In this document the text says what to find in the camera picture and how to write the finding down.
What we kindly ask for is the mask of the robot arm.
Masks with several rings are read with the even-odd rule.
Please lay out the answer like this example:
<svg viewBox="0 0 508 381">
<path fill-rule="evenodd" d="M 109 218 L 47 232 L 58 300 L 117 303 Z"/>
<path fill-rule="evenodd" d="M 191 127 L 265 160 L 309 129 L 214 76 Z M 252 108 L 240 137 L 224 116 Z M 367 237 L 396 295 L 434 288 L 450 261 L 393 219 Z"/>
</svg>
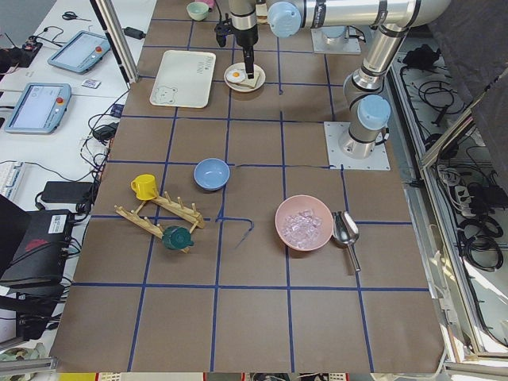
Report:
<svg viewBox="0 0 508 381">
<path fill-rule="evenodd" d="M 254 46 L 258 41 L 256 1 L 229 1 L 232 30 L 243 49 L 244 68 L 249 79 L 254 78 Z"/>
<path fill-rule="evenodd" d="M 351 123 L 338 145 L 353 159 L 371 155 L 375 140 L 391 115 L 388 102 L 379 95 L 387 70 L 410 28 L 436 20 L 449 1 L 277 1 L 268 6 L 271 31 L 281 38 L 299 29 L 368 25 L 376 31 L 361 66 L 344 82 L 344 96 Z"/>
</svg>

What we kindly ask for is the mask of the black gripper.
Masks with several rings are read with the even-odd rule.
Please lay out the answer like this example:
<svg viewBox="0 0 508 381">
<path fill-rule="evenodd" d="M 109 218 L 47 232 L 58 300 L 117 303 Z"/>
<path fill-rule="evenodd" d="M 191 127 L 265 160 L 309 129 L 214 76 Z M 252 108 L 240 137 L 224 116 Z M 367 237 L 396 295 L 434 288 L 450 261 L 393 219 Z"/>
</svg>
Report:
<svg viewBox="0 0 508 381">
<path fill-rule="evenodd" d="M 236 42 L 243 48 L 244 69 L 248 79 L 254 78 L 254 45 L 258 41 L 258 27 L 254 25 L 250 29 L 237 29 L 232 27 Z"/>
</svg>

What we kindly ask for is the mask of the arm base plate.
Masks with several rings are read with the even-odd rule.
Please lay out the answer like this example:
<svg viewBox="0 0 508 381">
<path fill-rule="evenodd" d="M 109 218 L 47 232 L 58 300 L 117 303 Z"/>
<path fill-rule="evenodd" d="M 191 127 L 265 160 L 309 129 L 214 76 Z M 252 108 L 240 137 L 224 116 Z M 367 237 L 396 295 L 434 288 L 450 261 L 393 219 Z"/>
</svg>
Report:
<svg viewBox="0 0 508 381">
<path fill-rule="evenodd" d="M 329 26 L 312 29 L 315 53 L 336 55 L 359 55 L 360 38 L 351 26 Z"/>
<path fill-rule="evenodd" d="M 332 169 L 389 171 L 385 144 L 360 143 L 349 133 L 349 122 L 324 123 L 326 151 Z"/>
</svg>

